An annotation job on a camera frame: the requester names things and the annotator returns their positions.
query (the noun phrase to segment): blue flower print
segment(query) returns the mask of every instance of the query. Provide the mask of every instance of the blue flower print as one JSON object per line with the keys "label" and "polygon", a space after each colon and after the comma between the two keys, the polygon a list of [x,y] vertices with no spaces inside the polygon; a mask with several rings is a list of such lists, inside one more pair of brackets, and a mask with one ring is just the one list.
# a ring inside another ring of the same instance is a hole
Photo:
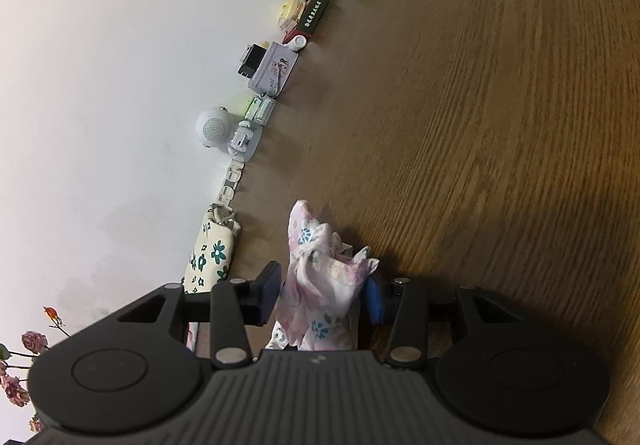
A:
{"label": "blue flower print", "polygon": [[329,332],[327,328],[324,327],[322,322],[311,322],[311,330],[316,334],[316,337],[320,340],[326,338],[326,334]]}
{"label": "blue flower print", "polygon": [[229,275],[229,269],[226,266],[223,266],[222,270],[218,270],[217,273],[220,277],[217,282],[224,281],[226,279],[226,276]]}
{"label": "blue flower print", "polygon": [[311,241],[311,230],[302,229],[300,232],[300,237],[298,238],[298,244],[302,245],[303,243],[308,243]]}
{"label": "blue flower print", "polygon": [[216,264],[219,265],[221,261],[226,259],[226,255],[223,253],[225,249],[225,245],[222,244],[222,241],[218,241],[213,244],[213,251],[211,252],[211,258],[216,260]]}

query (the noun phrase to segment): silver screw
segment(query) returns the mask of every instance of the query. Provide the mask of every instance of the silver screw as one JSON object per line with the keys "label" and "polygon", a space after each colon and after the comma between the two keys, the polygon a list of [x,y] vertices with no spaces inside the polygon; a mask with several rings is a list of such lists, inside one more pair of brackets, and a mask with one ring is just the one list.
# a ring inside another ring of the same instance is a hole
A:
{"label": "silver screw", "polygon": [[246,351],[240,348],[222,348],[216,352],[216,360],[221,364],[238,364],[246,359]]}
{"label": "silver screw", "polygon": [[394,348],[389,353],[389,356],[396,362],[416,362],[420,360],[422,353],[420,349],[412,346],[401,346]]}

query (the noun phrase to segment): pink floral cloth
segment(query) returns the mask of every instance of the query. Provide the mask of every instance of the pink floral cloth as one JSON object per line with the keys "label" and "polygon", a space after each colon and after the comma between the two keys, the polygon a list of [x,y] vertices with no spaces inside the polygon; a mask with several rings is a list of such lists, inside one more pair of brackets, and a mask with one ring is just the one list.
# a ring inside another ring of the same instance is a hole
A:
{"label": "pink floral cloth", "polygon": [[349,245],[321,224],[300,200],[289,215],[289,270],[276,306],[267,348],[303,351],[353,349],[351,304],[378,267],[365,247],[351,256]]}

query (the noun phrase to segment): table surface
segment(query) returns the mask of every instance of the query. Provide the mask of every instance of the table surface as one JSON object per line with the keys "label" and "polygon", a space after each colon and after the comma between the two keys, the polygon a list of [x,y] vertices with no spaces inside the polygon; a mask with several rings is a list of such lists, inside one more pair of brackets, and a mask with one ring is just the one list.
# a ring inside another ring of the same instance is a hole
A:
{"label": "table surface", "polygon": [[246,166],[233,272],[307,199],[388,275],[500,291],[603,356],[640,443],[640,0],[332,0]]}

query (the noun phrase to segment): white wall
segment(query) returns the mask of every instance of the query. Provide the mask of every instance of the white wall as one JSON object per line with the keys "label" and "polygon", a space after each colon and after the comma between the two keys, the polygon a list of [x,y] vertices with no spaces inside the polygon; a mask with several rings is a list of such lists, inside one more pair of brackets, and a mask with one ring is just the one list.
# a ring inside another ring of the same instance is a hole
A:
{"label": "white wall", "polygon": [[[0,0],[0,342],[180,279],[228,165],[194,120],[241,108],[238,59],[283,1]],[[32,414],[0,399],[0,442]]]}

